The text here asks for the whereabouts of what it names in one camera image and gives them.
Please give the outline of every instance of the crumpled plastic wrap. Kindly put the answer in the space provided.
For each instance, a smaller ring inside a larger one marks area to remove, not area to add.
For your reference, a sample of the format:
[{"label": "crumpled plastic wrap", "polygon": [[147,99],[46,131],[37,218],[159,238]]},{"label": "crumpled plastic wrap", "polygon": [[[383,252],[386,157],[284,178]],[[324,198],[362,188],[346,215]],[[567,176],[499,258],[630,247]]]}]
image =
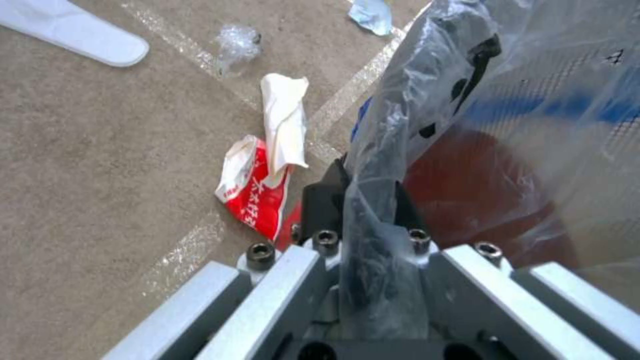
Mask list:
[{"label": "crumpled plastic wrap", "polygon": [[418,17],[346,158],[346,337],[427,336],[396,182],[441,247],[488,240],[516,266],[571,268],[640,254],[636,7],[434,0]]},{"label": "crumpled plastic wrap", "polygon": [[225,24],[216,37],[218,74],[222,77],[240,75],[244,66],[262,52],[262,35],[250,26]]}]

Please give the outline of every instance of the red plastic packaging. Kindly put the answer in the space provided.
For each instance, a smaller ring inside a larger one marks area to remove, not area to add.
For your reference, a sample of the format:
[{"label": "red plastic packaging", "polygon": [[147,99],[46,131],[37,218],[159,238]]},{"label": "red plastic packaging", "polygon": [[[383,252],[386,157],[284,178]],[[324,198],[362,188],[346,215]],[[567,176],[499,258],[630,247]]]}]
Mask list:
[{"label": "red plastic packaging", "polygon": [[287,168],[269,177],[265,143],[247,135],[227,151],[216,196],[238,220],[274,241],[282,223],[289,172]]}]

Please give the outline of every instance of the floor marking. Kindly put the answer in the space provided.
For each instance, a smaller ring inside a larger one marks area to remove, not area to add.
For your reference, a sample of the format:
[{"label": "floor marking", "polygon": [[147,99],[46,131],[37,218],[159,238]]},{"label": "floor marking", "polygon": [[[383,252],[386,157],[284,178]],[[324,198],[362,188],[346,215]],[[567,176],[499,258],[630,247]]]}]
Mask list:
[{"label": "floor marking", "polygon": [[154,32],[174,49],[198,65],[208,75],[219,79],[220,83],[238,96],[245,104],[255,111],[262,112],[262,99],[257,96],[254,88],[248,86],[243,81],[225,81],[218,73],[218,61],[209,51],[206,51],[200,44],[185,35],[180,29],[172,26],[168,21],[151,10],[148,6],[136,1],[122,4],[122,8],[136,20],[144,24],[151,32]]}]

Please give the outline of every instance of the trash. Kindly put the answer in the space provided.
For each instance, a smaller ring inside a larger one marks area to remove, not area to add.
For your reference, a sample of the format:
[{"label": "trash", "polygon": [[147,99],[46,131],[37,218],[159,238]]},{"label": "trash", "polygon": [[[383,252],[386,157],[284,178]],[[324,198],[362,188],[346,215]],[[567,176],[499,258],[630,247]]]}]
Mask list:
[{"label": "trash", "polygon": [[349,17],[381,37],[391,33],[391,9],[384,0],[355,0]]},{"label": "trash", "polygon": [[216,197],[238,220],[273,241],[280,231],[289,172],[268,174],[265,143],[247,135],[227,151]]},{"label": "trash", "polygon": [[267,74],[260,82],[270,176],[279,176],[287,164],[308,167],[302,106],[308,86],[307,78],[291,79],[280,74]]},{"label": "trash", "polygon": [[262,35],[250,26],[226,24],[222,26],[216,41],[218,74],[222,77],[240,75],[244,66],[262,52]]}]

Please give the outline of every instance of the transparent plastic sheet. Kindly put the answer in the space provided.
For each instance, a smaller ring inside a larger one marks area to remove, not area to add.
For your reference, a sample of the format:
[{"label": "transparent plastic sheet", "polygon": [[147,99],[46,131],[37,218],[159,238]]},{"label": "transparent plastic sheet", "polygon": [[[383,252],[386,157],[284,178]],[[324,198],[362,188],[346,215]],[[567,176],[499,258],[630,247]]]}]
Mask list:
[{"label": "transparent plastic sheet", "polygon": [[244,66],[262,52],[262,35],[250,26],[225,24],[216,36],[220,45],[218,74],[223,77],[240,75]]},{"label": "transparent plastic sheet", "polygon": [[637,7],[436,0],[415,21],[346,160],[345,337],[427,336],[408,234],[392,225],[396,182],[441,247],[492,241],[516,266],[640,255],[640,225],[623,225],[639,223]]}]

